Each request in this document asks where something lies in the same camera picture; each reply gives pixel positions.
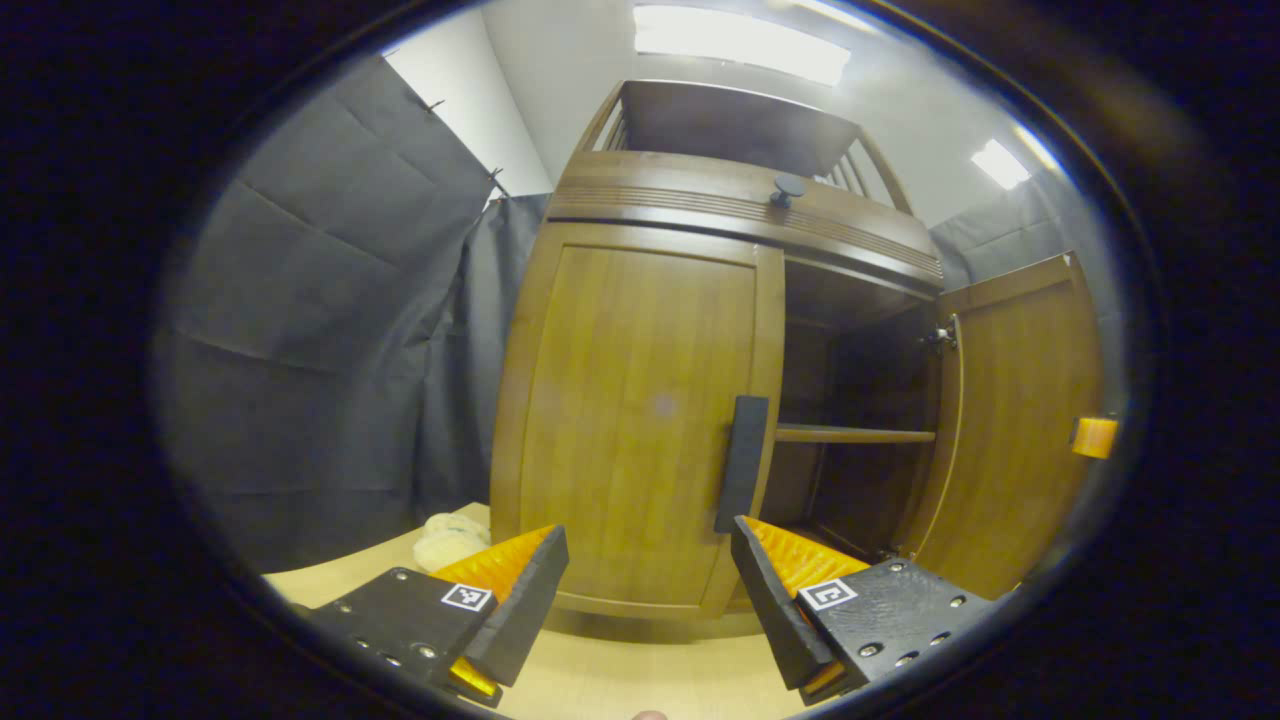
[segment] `ceiling light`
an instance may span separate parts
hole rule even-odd
[[[986,147],[974,152],[972,160],[1005,190],[1012,190],[1018,183],[1032,177],[1012,152],[1005,150],[1005,146],[995,140],[988,141]]]
[[[861,18],[855,18],[854,15],[850,15],[844,10],[833,8],[823,3],[822,0],[791,0],[791,4],[804,8],[805,10],[818,13],[819,15],[833,19],[837,23],[844,23],[854,29],[860,29],[863,32],[869,32],[872,35],[879,35],[879,31],[876,29],[876,27],[868,23],[867,20]]]
[[[849,50],[748,15],[636,5],[636,53],[691,55],[769,68],[827,86],[840,82]]]

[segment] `wooden cabinet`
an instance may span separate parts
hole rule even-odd
[[[782,292],[773,247],[600,223],[539,233],[508,340],[493,533],[564,525],[559,606],[724,607],[737,573],[710,519],[739,395],[771,400],[772,446]]]
[[[806,178],[790,208],[771,202],[780,172]],[[865,196],[872,173],[884,202]],[[714,520],[735,400],[751,395],[769,401],[751,515],[867,561],[915,553],[983,597],[1012,588],[1087,469],[1068,437],[1098,402],[1088,292],[1070,255],[956,292],[941,279],[858,126],[727,88],[622,83],[521,288],[494,541],[563,524],[561,607],[742,609]],[[947,324],[955,347],[920,342]]]

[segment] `orange object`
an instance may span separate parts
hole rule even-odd
[[[1075,438],[1071,439],[1071,452],[1087,457],[1110,457],[1119,428],[1120,423],[1106,418],[1078,419],[1075,421]]]
[[[547,539],[556,525],[547,525],[538,530],[530,530],[522,536],[516,536],[509,541],[477,552],[470,557],[463,557],[453,565],[440,568],[431,573],[433,578],[462,583],[479,588],[492,589],[498,605],[507,602],[511,588],[516,585],[520,574],[529,565],[529,559],[538,551],[538,546]]]
[[[804,685],[804,692],[808,694],[814,694],[827,685],[840,680],[845,676],[845,666],[840,661],[831,662],[824,666],[817,675]]]
[[[844,578],[870,568],[861,560],[855,560],[827,546],[803,538],[782,528],[762,523],[754,518],[744,518],[755,533],[764,552],[769,556],[773,571],[778,574],[787,594],[795,600],[800,588],[806,588]]]
[[[498,692],[498,683],[494,683],[484,673],[476,670],[475,665],[471,665],[466,657],[453,661],[453,666],[449,667],[449,679],[461,685],[470,687],[485,697],[493,697]]]
[[[511,589],[525,571],[529,560],[538,551],[538,547],[547,539],[547,536],[556,525],[547,525],[539,530],[531,530],[522,536],[516,536],[509,541],[477,552],[470,557],[463,557],[453,565],[440,568],[431,573],[433,578],[462,583],[477,588],[493,591],[493,596],[502,605],[511,597]],[[458,657],[449,667],[449,679],[460,685],[468,687],[485,697],[493,697],[498,692],[498,683],[489,679],[484,673],[466,657]]]

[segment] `black door handle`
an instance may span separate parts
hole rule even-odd
[[[792,197],[804,197],[804,179],[796,176],[778,176],[773,178],[773,187],[778,191],[769,196],[769,202],[778,208],[790,208]]]
[[[732,532],[733,518],[751,511],[755,478],[760,473],[760,455],[764,452],[764,428],[768,423],[768,397],[737,396],[733,404],[733,428],[728,436],[728,456],[724,459],[724,482],[716,512],[717,533]]]

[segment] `wooden shelf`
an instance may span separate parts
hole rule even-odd
[[[913,430],[876,430],[868,428],[837,428],[832,425],[796,425],[778,423],[774,442],[844,442],[844,443],[896,443],[933,442],[933,433]]]
[[[812,178],[829,173],[861,137],[838,115],[731,87],[632,79],[620,95],[628,150],[719,158]]]

